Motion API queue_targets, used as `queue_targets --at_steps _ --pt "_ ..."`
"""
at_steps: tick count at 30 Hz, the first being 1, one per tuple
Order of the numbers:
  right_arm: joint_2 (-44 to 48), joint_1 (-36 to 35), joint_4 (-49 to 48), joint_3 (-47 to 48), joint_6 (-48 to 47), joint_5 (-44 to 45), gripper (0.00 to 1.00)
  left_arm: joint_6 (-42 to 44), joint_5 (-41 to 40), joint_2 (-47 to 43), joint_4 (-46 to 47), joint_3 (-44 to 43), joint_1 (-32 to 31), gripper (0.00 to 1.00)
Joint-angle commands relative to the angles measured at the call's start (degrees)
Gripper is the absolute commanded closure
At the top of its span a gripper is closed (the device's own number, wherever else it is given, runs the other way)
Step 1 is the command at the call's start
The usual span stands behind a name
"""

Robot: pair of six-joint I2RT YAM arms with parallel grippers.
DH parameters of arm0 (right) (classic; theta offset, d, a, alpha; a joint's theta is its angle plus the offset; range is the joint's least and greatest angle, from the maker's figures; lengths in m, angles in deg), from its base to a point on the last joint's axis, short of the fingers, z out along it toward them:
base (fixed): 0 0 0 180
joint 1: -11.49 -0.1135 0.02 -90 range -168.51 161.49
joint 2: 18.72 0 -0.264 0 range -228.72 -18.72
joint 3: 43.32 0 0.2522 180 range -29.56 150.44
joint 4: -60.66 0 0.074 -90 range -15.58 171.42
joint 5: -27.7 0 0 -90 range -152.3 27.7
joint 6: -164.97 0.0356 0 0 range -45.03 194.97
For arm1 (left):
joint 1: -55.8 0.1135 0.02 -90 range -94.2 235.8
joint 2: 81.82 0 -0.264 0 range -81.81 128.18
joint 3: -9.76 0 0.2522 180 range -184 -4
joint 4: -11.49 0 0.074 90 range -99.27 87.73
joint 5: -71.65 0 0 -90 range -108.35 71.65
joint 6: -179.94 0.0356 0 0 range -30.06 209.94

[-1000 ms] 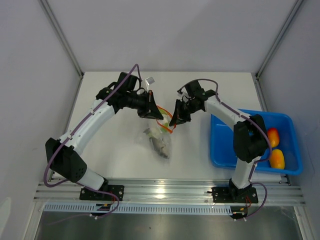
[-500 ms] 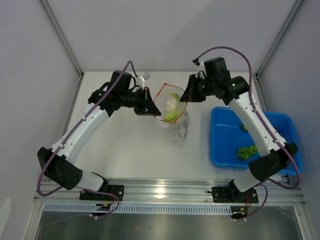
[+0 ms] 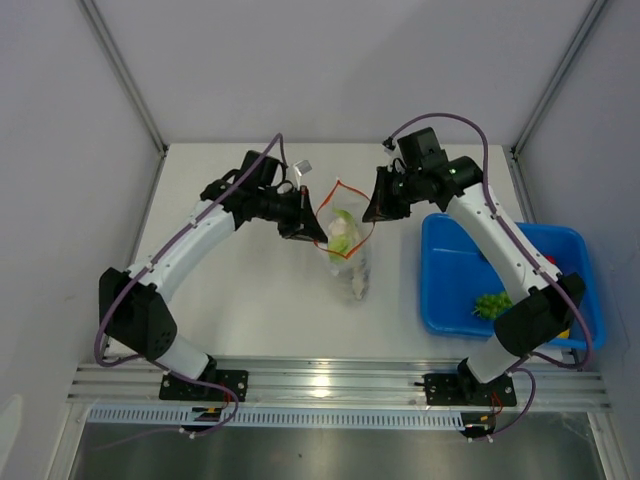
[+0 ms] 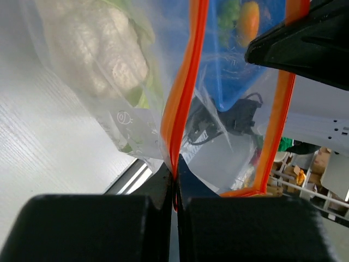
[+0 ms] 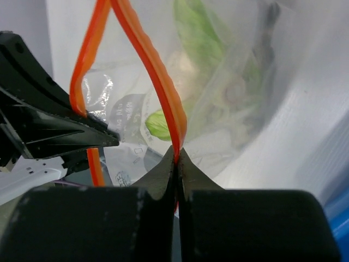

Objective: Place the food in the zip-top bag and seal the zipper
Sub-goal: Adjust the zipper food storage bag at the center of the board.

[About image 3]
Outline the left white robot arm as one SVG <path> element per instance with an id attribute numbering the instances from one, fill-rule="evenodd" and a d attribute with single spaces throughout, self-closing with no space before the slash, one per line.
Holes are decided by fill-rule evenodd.
<path id="1" fill-rule="evenodd" d="M 200 261 L 253 219 L 275 223 L 284 239 L 326 242 L 307 187 L 274 181 L 286 172 L 284 161 L 247 151 L 240 168 L 204 189 L 186 223 L 157 252 L 123 271 L 107 269 L 99 279 L 99 336 L 160 365 L 192 398 L 209 398 L 217 387 L 216 361 L 179 333 L 169 303 Z"/>

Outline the white toy cauliflower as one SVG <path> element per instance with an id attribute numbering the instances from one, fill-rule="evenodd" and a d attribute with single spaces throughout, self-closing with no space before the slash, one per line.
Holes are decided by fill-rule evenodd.
<path id="1" fill-rule="evenodd" d="M 356 221 L 346 210 L 333 209 L 332 213 L 334 218 L 329 224 L 328 249 L 347 256 L 361 239 Z"/>

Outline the clear zip bag orange zipper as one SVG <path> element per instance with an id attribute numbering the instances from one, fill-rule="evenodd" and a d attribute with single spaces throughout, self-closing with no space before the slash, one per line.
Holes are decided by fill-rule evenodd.
<path id="1" fill-rule="evenodd" d="M 369 240 L 374 223 L 362 217 L 370 198 L 359 189 L 337 179 L 315 211 L 327 240 L 316 242 L 329 272 L 334 292 L 344 302 L 362 302 L 370 285 Z"/>

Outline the grey toy fish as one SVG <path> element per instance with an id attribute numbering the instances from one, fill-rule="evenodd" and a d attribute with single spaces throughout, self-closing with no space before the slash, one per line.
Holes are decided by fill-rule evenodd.
<path id="1" fill-rule="evenodd" d="M 366 263 L 354 266 L 346 271 L 345 282 L 350 296 L 361 301 L 368 293 L 370 286 L 370 267 Z"/>

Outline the green toy grapes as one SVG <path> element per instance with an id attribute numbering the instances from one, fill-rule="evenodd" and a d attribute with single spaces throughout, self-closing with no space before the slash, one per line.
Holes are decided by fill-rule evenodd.
<path id="1" fill-rule="evenodd" d="M 512 301 L 505 291 L 498 294 L 483 294 L 475 299 L 472 314 L 484 320 L 493 321 L 512 307 Z"/>

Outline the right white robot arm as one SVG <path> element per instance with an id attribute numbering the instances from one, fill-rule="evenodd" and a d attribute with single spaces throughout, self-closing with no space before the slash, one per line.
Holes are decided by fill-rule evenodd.
<path id="1" fill-rule="evenodd" d="M 510 308 L 494 332 L 456 371 L 458 395 L 475 404 L 509 373 L 574 323 L 587 326 L 579 305 L 586 292 L 576 273 L 564 274 L 526 238 L 493 200 L 486 173 L 469 157 L 409 161 L 401 170 L 379 166 L 363 221 L 406 218 L 412 205 L 437 205 L 474 242 L 500 279 Z"/>

